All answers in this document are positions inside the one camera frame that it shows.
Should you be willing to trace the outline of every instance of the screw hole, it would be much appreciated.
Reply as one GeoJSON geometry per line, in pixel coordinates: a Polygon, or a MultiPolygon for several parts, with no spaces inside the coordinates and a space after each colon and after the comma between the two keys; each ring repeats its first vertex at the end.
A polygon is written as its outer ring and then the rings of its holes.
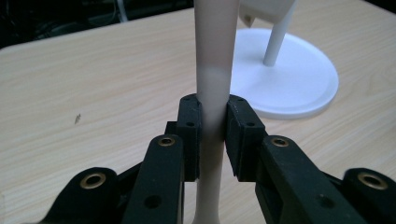
{"type": "Polygon", "coordinates": [[[163,200],[161,199],[160,196],[158,195],[152,195],[146,198],[145,200],[145,206],[148,209],[154,209],[157,208],[161,205],[161,203],[163,202],[163,200]]]}
{"type": "Polygon", "coordinates": [[[271,139],[272,144],[274,144],[277,147],[288,147],[289,142],[283,138],[273,138],[271,139]]]}
{"type": "Polygon", "coordinates": [[[358,179],[365,186],[370,187],[372,189],[387,189],[388,184],[383,179],[381,179],[377,175],[372,175],[368,173],[360,173],[358,174],[358,179]]]}
{"type": "Polygon", "coordinates": [[[106,181],[106,175],[103,173],[93,173],[86,175],[80,182],[79,185],[83,189],[96,189],[103,185],[106,181]]]}
{"type": "Polygon", "coordinates": [[[175,139],[171,137],[164,137],[158,141],[158,145],[162,147],[170,147],[175,143],[175,139]]]}

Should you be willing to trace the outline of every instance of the light wood surface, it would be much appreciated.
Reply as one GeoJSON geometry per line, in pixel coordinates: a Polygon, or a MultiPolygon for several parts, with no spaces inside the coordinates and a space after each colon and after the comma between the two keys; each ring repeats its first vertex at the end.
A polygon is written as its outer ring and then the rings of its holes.
{"type": "MultiPolygon", "coordinates": [[[[396,16],[359,0],[300,0],[289,33],[332,60],[340,88],[314,118],[262,119],[268,133],[339,178],[367,167],[396,179],[396,16]]],[[[40,220],[86,168],[140,162],[178,100],[196,92],[194,44],[189,9],[1,49],[0,223],[40,220]]],[[[223,163],[221,222],[263,223],[254,185],[223,163]]],[[[194,197],[189,183],[185,223],[194,197]]]]}

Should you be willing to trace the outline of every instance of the white stand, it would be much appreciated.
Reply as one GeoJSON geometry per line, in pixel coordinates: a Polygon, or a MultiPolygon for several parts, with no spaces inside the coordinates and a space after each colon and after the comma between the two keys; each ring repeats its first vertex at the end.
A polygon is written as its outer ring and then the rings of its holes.
{"type": "Polygon", "coordinates": [[[308,42],[285,35],[276,64],[263,63],[271,31],[236,33],[231,93],[244,97],[260,116],[301,119],[325,109],[338,89],[332,62],[308,42]]]}

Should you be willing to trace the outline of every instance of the hole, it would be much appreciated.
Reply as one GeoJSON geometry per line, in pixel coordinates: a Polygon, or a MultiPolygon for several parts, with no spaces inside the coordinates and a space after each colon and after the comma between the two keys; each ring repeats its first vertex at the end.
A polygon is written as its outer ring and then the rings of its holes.
{"type": "Polygon", "coordinates": [[[158,141],[158,145],[162,147],[170,147],[175,143],[175,139],[171,137],[164,137],[158,141]]]}
{"type": "Polygon", "coordinates": [[[86,175],[79,185],[84,189],[96,189],[103,185],[106,181],[106,175],[103,173],[93,173],[90,175],[86,175]]]}
{"type": "Polygon", "coordinates": [[[372,189],[387,189],[388,184],[383,179],[381,179],[377,175],[372,175],[369,173],[360,173],[358,174],[358,179],[365,186],[370,187],[372,189]]]}
{"type": "Polygon", "coordinates": [[[96,184],[96,183],[99,183],[100,180],[101,180],[101,177],[100,177],[99,175],[93,175],[93,176],[90,176],[90,177],[87,179],[87,184],[89,184],[89,185],[94,185],[94,184],[96,184]]]}
{"type": "Polygon", "coordinates": [[[335,203],[330,198],[326,197],[324,194],[319,194],[317,196],[317,200],[321,207],[333,208],[335,206],[335,203]]]}
{"type": "Polygon", "coordinates": [[[289,142],[283,138],[273,138],[271,142],[277,147],[287,147],[289,145],[289,142]]]}
{"type": "Polygon", "coordinates": [[[154,209],[157,208],[161,205],[161,202],[163,200],[161,199],[160,196],[158,195],[152,195],[146,198],[145,200],[145,206],[149,209],[154,209]]]}

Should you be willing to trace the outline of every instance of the black plastic part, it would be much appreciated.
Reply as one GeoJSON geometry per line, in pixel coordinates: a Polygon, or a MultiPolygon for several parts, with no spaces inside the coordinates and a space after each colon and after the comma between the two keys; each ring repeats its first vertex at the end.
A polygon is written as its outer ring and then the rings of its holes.
{"type": "Polygon", "coordinates": [[[259,147],[267,136],[265,126],[249,103],[231,95],[227,104],[227,133],[225,144],[239,181],[255,182],[259,164],[259,147]]]}
{"type": "Polygon", "coordinates": [[[176,127],[168,122],[167,133],[174,133],[184,143],[184,181],[193,182],[199,178],[199,153],[201,144],[201,103],[195,94],[180,99],[176,127]]]}
{"type": "Polygon", "coordinates": [[[172,134],[154,138],[121,223],[182,223],[183,168],[182,139],[172,134]]]}
{"type": "Polygon", "coordinates": [[[112,223],[119,199],[116,173],[91,168],[70,180],[40,223],[112,223]]]}
{"type": "Polygon", "coordinates": [[[365,168],[350,169],[342,190],[369,223],[396,223],[396,183],[389,177],[365,168]]]}
{"type": "Polygon", "coordinates": [[[260,159],[268,171],[258,180],[256,188],[261,207],[267,208],[262,211],[281,209],[264,213],[268,223],[366,223],[327,176],[289,138],[265,137],[260,159]],[[270,186],[272,197],[276,196],[272,186],[276,187],[281,205],[274,205],[274,199],[265,197],[268,195],[263,193],[267,191],[266,186],[270,186]]]}

